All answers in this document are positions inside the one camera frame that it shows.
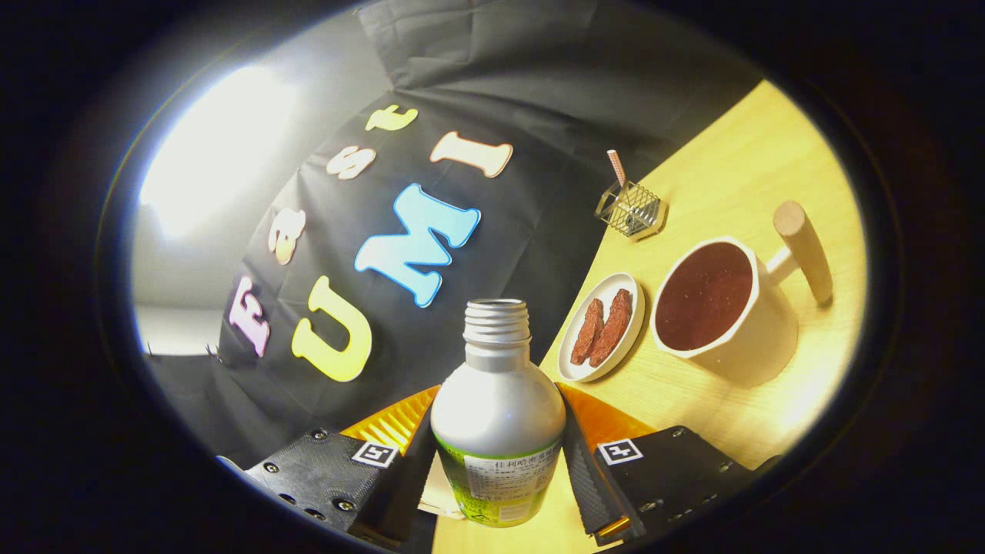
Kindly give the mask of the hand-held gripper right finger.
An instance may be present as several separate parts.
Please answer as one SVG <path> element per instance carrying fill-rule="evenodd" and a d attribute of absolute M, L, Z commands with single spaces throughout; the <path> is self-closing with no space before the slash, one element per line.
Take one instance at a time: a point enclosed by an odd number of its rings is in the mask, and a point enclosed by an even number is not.
<path fill-rule="evenodd" d="M 747 469 L 686 426 L 657 430 L 576 387 L 557 389 L 571 491 L 599 546 L 662 539 L 779 462 L 771 456 Z"/>

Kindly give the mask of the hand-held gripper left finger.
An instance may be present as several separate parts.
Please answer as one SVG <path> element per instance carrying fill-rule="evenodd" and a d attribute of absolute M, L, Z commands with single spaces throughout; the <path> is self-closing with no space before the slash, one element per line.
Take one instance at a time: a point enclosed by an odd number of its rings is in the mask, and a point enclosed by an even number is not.
<path fill-rule="evenodd" d="M 423 389 L 345 430 L 315 427 L 250 469 L 225 456 L 218 461 L 293 512 L 396 551 L 411 539 L 436 453 L 430 408 L 439 389 Z"/>

